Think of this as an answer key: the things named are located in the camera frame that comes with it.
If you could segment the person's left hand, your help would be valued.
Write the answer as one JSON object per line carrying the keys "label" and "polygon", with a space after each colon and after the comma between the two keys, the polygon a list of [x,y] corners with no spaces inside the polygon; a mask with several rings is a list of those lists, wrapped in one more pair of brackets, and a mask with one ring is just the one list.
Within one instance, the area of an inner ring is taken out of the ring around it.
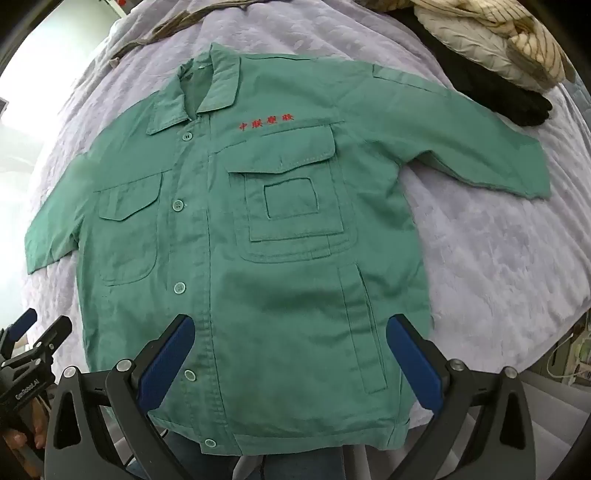
{"label": "person's left hand", "polygon": [[[37,449],[44,449],[47,439],[48,415],[43,404],[38,399],[30,402],[30,423],[32,425],[32,434],[34,444]],[[2,437],[14,456],[23,465],[27,465],[25,457],[21,454],[21,449],[27,445],[27,436],[24,432],[15,429],[5,429]]]}

